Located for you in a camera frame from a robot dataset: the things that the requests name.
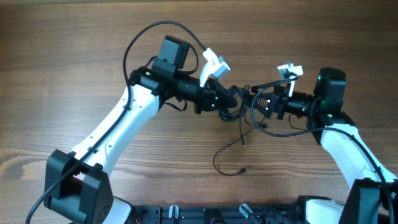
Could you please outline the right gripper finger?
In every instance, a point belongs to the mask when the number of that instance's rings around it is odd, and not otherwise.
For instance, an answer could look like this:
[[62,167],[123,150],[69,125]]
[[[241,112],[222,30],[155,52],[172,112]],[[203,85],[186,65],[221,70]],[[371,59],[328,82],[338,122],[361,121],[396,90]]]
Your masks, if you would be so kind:
[[264,83],[260,85],[254,85],[251,87],[252,93],[259,93],[263,88],[270,88],[272,86],[280,85],[280,81],[274,81],[270,83]]
[[254,109],[258,110],[264,117],[269,118],[269,99],[266,95],[259,95],[258,97],[252,95],[252,102]]

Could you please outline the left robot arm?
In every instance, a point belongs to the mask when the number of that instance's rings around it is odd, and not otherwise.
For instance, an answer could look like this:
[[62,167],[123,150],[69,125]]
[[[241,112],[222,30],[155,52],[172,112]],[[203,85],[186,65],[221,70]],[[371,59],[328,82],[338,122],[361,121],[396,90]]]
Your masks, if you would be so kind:
[[236,106],[219,80],[230,71],[225,59],[207,48],[198,78],[183,65],[192,45],[164,38],[160,52],[127,78],[117,105],[99,126],[68,153],[54,151],[45,170],[44,206],[73,223],[129,223],[134,207],[114,196],[109,178],[134,136],[170,98],[192,102],[195,112]]

